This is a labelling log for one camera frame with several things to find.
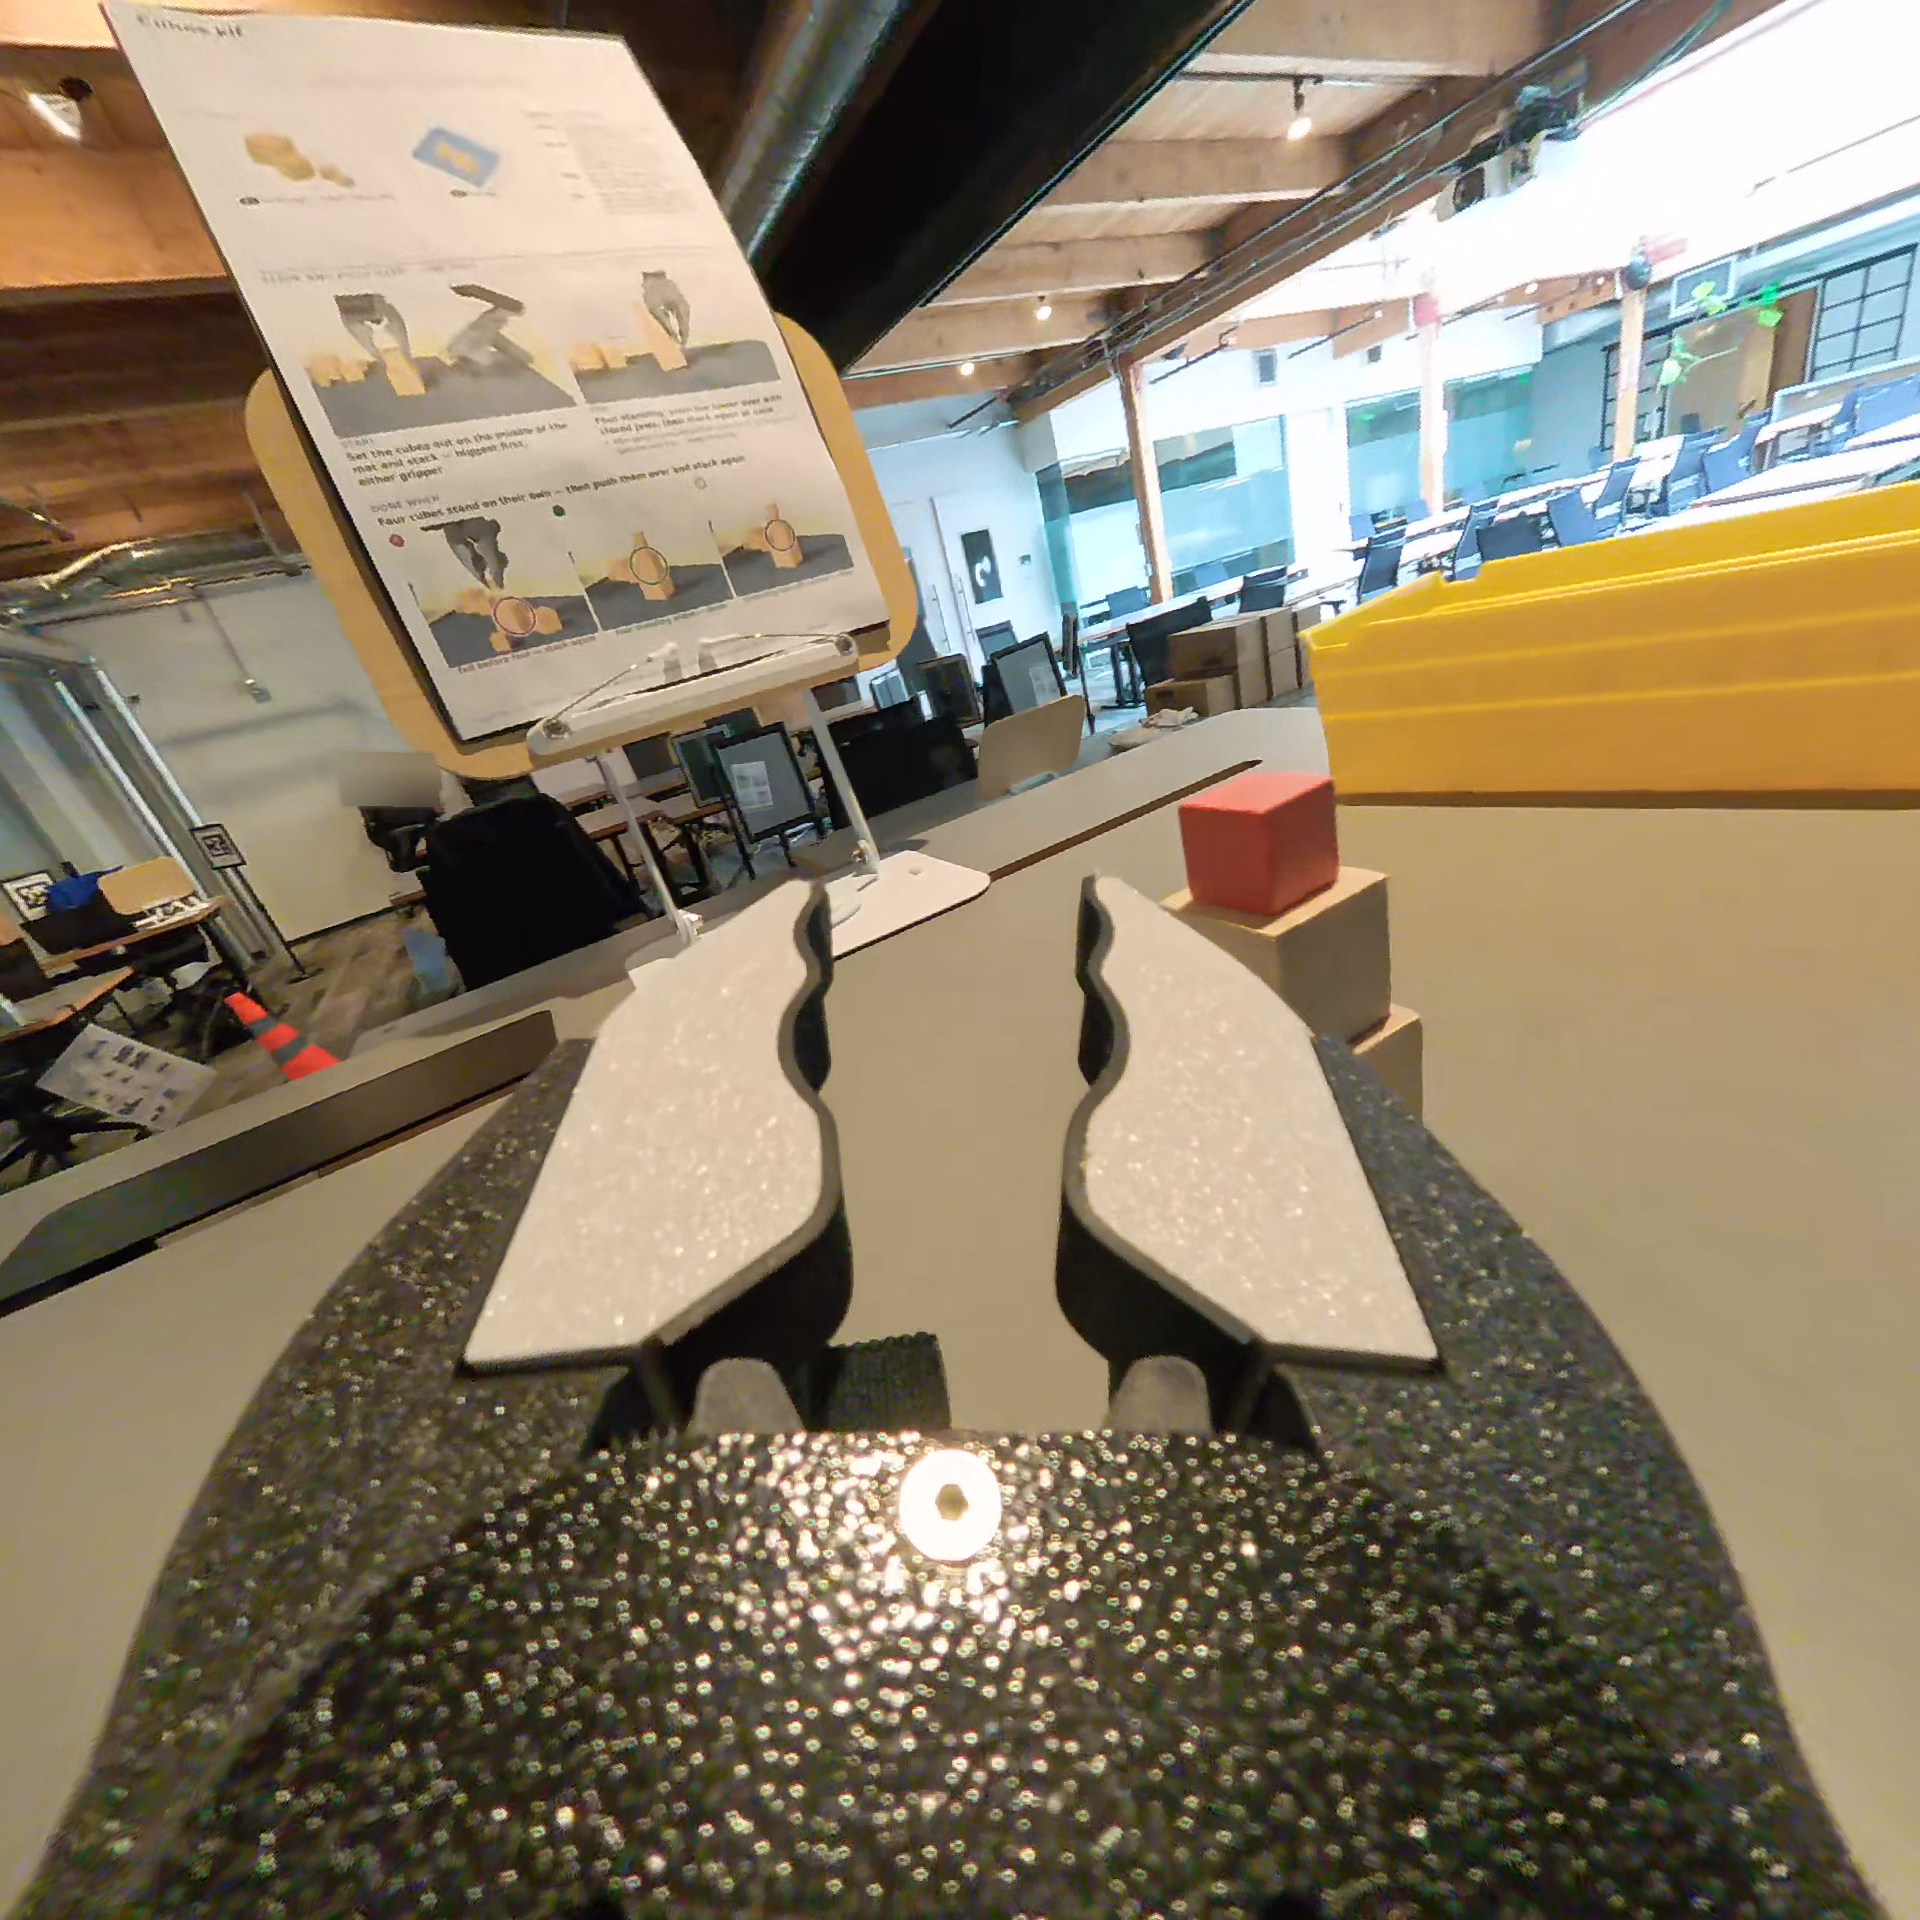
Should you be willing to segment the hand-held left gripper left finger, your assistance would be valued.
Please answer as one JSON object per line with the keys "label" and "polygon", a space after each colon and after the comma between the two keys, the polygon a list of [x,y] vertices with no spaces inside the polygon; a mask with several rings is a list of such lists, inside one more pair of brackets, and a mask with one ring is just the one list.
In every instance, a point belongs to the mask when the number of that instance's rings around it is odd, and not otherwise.
{"label": "hand-held left gripper left finger", "polygon": [[832,903],[786,879],[630,974],[464,1349],[477,1375],[629,1364],[661,1423],[717,1360],[813,1363],[853,1255],[823,1091]]}

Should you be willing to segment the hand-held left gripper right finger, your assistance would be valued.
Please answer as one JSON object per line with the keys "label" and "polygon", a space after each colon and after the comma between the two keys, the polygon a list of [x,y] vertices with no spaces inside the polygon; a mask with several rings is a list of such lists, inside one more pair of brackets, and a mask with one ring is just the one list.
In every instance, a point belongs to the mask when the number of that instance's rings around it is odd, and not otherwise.
{"label": "hand-held left gripper right finger", "polygon": [[1117,878],[1083,883],[1075,978],[1055,1296],[1109,1364],[1104,1426],[1310,1429],[1296,1375],[1440,1381],[1310,1026]]}

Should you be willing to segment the large plain wooden cube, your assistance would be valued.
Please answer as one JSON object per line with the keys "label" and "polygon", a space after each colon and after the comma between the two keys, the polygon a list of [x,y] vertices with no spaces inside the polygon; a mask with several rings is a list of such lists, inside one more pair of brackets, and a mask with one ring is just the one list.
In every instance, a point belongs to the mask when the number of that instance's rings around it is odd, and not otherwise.
{"label": "large plain wooden cube", "polygon": [[1352,1056],[1415,1117],[1424,1117],[1424,1021],[1389,1004],[1381,1021],[1356,1036]]}

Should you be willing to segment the medium plain wooden cube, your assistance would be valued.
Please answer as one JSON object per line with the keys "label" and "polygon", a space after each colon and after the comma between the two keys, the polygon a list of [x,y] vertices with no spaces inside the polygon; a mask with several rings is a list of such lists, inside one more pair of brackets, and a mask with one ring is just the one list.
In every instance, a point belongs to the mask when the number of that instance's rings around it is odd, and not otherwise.
{"label": "medium plain wooden cube", "polygon": [[1317,1036],[1365,1039],[1394,1015],[1388,878],[1378,870],[1343,866],[1331,886],[1272,919],[1197,903],[1187,890],[1160,903],[1283,996]]}

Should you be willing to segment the red wooden cube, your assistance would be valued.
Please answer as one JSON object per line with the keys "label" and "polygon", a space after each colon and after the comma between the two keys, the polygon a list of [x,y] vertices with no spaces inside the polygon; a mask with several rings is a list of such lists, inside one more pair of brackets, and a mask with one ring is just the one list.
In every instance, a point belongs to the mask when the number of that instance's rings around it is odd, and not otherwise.
{"label": "red wooden cube", "polygon": [[1243,773],[1180,802],[1192,903],[1271,920],[1339,878],[1327,775]]}

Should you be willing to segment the black office chair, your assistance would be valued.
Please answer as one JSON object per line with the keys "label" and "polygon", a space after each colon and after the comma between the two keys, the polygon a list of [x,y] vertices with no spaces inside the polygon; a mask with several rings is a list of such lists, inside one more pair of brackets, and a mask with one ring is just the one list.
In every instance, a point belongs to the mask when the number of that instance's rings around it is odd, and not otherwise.
{"label": "black office chair", "polygon": [[642,914],[638,886],[538,790],[427,827],[422,903],[466,991],[599,943]]}

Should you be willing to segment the black framed floor sign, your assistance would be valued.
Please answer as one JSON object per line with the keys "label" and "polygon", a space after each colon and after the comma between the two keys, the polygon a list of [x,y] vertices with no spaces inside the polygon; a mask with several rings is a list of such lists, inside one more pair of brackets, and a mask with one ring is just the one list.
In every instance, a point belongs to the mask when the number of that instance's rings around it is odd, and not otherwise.
{"label": "black framed floor sign", "polygon": [[736,827],[742,874],[749,879],[759,876],[755,850],[760,842],[778,842],[781,859],[790,864],[790,842],[798,834],[811,834],[816,842],[824,836],[824,807],[786,725],[773,722],[755,731],[711,726],[707,744]]}

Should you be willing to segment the orange traffic cone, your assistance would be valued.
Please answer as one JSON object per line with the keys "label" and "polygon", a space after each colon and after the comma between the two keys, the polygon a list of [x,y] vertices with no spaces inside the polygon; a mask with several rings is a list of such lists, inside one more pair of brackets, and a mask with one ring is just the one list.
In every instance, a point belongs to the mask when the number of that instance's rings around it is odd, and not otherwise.
{"label": "orange traffic cone", "polygon": [[290,1084],[327,1072],[341,1062],[332,1051],[312,1042],[285,1016],[274,1015],[244,991],[228,991],[223,996],[223,1007],[231,1020],[244,1029],[246,1038],[274,1062],[280,1078]]}

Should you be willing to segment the wooden document stand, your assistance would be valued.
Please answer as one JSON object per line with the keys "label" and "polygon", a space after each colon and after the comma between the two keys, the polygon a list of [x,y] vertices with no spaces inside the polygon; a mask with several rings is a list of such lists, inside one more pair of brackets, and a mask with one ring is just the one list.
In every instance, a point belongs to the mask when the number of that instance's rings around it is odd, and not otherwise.
{"label": "wooden document stand", "polygon": [[454,776],[526,776],[534,767],[590,758],[616,787],[613,751],[676,722],[707,720],[742,703],[800,714],[813,733],[832,790],[855,829],[855,874],[828,883],[832,952],[846,955],[970,904],[990,886],[983,870],[927,853],[882,854],[850,775],[828,728],[816,690],[830,682],[888,664],[909,643],[920,600],[894,522],[879,495],[870,452],[856,434],[848,392],[823,348],[803,324],[780,318],[807,404],[848,492],[866,547],[885,620],[853,632],[807,636],[783,655],[766,655],[704,678],[642,690],[630,669],[493,743],[462,743],[434,707],[431,687],[388,608],[368,554],[349,526],[319,454],[274,370],[246,392],[244,428],[256,467],[285,517],[308,568],[319,578],[342,636],[400,739]]}

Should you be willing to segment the cardboard box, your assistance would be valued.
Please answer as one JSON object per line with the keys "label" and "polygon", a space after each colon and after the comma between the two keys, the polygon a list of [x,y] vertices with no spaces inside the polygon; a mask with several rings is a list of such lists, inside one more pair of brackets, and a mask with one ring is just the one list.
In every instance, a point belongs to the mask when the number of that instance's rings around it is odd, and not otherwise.
{"label": "cardboard box", "polygon": [[1146,714],[1211,717],[1311,696],[1310,647],[1293,608],[1176,631],[1142,654]]}

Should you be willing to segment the yellow plastic bin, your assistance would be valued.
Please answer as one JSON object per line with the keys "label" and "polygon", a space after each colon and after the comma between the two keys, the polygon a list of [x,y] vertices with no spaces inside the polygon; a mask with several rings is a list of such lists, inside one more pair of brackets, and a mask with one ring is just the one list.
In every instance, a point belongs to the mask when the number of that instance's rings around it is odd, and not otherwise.
{"label": "yellow plastic bin", "polygon": [[1914,804],[1917,487],[1494,559],[1307,647],[1343,799]]}

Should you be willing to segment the printed instruction sheet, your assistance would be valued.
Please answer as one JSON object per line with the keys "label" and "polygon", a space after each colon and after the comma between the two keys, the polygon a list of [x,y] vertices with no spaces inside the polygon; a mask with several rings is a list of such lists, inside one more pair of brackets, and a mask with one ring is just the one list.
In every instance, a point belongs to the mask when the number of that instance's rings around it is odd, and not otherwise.
{"label": "printed instruction sheet", "polygon": [[462,743],[882,623],[780,322],[624,38],[106,15]]}

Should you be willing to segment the black ceiling duct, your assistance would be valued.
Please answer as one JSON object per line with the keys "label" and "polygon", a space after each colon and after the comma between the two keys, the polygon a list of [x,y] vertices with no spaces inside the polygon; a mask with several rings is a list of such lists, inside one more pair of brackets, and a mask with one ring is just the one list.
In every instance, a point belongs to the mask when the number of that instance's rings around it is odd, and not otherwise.
{"label": "black ceiling duct", "polygon": [[781,4],[717,198],[775,314],[850,367],[1239,11]]}

